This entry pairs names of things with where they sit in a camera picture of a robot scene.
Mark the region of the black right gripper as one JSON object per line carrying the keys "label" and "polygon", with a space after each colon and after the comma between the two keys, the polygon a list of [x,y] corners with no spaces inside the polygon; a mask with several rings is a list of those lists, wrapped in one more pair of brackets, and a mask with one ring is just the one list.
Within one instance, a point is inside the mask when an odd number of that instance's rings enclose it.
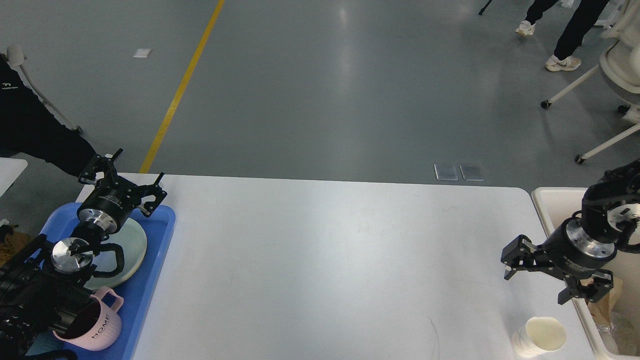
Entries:
{"label": "black right gripper", "polygon": [[[558,305],[572,299],[597,303],[614,288],[613,272],[602,268],[617,252],[614,243],[592,239],[581,219],[565,219],[541,246],[523,234],[507,244],[501,255],[503,278],[509,281],[517,272],[542,272],[555,277],[557,267],[567,274],[563,278],[566,288],[557,296]],[[590,282],[584,285],[581,281],[587,278]]]}

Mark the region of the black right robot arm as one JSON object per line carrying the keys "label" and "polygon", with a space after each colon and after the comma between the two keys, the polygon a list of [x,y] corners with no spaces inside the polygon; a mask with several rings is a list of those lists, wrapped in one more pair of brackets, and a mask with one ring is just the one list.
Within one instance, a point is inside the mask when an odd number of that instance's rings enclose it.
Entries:
{"label": "black right robot arm", "polygon": [[588,187],[581,208],[565,219],[542,244],[518,235],[502,250],[503,277],[519,271],[543,272],[564,281],[557,297],[596,303],[614,288],[613,272],[606,265],[617,253],[637,255],[631,237],[639,228],[640,175],[637,160],[614,170]]}

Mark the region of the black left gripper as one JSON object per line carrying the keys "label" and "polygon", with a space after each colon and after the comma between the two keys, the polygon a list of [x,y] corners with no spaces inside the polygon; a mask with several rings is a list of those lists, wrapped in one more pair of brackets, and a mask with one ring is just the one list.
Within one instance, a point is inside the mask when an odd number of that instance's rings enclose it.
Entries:
{"label": "black left gripper", "polygon": [[80,171],[78,182],[95,187],[77,210],[80,227],[115,234],[133,210],[138,209],[149,218],[167,197],[160,184],[165,173],[158,174],[151,184],[124,187],[124,180],[115,168],[115,160],[123,151],[119,148],[109,156],[96,154]]}

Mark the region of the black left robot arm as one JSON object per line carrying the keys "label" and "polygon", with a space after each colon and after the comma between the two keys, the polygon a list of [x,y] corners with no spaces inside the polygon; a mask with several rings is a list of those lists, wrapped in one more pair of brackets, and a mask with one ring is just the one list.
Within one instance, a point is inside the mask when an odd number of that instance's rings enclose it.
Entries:
{"label": "black left robot arm", "polygon": [[122,332],[119,310],[124,298],[111,285],[89,289],[92,278],[112,280],[125,270],[130,255],[110,242],[134,210],[150,217],[167,197],[164,173],[138,185],[118,174],[122,153],[96,155],[78,181],[94,186],[77,210],[71,234],[51,243],[38,235],[1,267],[1,358],[3,360],[76,360],[73,350],[29,355],[38,335],[53,336],[78,348],[99,352]]}

